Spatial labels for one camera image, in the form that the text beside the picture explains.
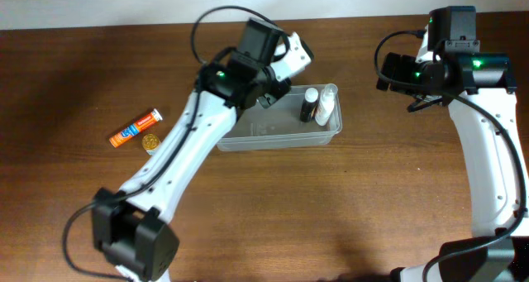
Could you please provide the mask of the dark brown syrup bottle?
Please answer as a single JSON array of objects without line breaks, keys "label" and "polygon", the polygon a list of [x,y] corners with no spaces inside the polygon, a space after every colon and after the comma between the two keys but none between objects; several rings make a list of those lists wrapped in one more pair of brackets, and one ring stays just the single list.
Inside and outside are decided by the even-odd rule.
[{"label": "dark brown syrup bottle", "polygon": [[317,105],[319,92],[315,88],[308,88],[305,91],[303,103],[300,110],[299,119],[301,122],[310,122],[312,113]]}]

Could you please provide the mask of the white calamine lotion bottle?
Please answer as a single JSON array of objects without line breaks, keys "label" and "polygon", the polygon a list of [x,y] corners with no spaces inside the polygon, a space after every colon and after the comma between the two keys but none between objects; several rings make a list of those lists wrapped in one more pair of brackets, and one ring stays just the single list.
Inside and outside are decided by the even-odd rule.
[{"label": "white calamine lotion bottle", "polygon": [[314,114],[314,120],[319,126],[325,126],[327,124],[336,105],[337,92],[337,86],[327,84],[320,93],[317,109]]}]

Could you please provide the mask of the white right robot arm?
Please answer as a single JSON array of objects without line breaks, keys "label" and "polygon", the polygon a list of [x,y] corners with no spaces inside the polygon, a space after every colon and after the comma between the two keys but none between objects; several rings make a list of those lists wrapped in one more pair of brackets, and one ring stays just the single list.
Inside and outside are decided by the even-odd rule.
[{"label": "white right robot arm", "polygon": [[416,56],[375,58],[377,89],[412,98],[409,112],[446,107],[464,152],[471,237],[441,246],[423,265],[391,271],[393,281],[525,281],[528,278],[528,172],[520,144],[517,85],[507,55],[484,53],[476,10],[432,10]]}]

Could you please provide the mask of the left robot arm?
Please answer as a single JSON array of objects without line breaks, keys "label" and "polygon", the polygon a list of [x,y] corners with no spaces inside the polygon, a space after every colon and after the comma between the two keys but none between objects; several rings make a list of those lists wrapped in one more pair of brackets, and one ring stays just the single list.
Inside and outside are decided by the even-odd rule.
[{"label": "left robot arm", "polygon": [[183,113],[148,162],[116,192],[93,197],[93,244],[125,281],[167,281],[179,247],[170,228],[188,184],[245,110],[269,108],[314,58],[297,33],[251,18],[239,45],[198,71]]}]

